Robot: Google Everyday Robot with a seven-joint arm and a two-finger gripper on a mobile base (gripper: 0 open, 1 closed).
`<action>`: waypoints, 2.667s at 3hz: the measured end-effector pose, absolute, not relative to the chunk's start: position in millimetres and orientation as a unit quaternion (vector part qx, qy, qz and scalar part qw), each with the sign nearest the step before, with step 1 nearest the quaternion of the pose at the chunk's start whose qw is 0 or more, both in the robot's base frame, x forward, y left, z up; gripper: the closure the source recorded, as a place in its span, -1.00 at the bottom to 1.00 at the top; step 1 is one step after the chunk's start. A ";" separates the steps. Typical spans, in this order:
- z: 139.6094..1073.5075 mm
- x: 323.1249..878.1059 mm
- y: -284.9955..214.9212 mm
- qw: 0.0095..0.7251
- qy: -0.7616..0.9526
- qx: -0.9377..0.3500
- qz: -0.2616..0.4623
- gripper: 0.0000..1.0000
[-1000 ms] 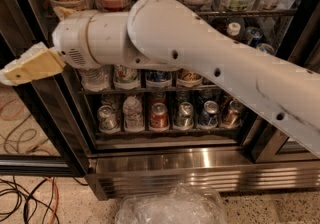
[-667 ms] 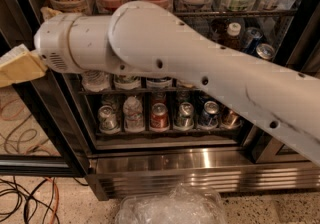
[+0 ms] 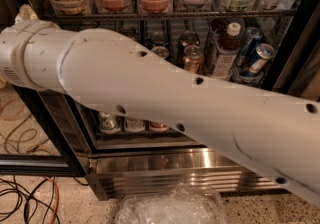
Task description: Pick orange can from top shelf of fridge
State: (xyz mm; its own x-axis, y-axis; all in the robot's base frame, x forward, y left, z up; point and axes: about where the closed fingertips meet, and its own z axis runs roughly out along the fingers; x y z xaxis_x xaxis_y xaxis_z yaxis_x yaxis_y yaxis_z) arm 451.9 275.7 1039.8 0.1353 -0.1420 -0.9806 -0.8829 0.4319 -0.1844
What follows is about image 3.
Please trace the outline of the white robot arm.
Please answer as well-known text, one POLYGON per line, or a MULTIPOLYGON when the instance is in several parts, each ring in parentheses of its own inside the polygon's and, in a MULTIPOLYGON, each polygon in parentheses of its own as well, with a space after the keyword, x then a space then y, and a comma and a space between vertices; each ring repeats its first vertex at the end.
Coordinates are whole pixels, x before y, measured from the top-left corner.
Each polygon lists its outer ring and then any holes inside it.
POLYGON ((196 75, 112 30, 39 19, 0 33, 0 69, 13 85, 162 123, 320 205, 316 102, 196 75))

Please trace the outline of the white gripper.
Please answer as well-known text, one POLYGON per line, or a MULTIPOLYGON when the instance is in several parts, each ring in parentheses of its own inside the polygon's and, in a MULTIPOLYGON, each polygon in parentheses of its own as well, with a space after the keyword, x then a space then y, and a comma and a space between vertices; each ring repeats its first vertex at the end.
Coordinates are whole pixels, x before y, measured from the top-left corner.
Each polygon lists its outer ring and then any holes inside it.
POLYGON ((16 86, 24 86, 23 52, 25 35, 21 22, 38 20, 36 12, 30 5, 19 8, 15 17, 16 25, 4 29, 0 33, 0 72, 4 78, 16 86))

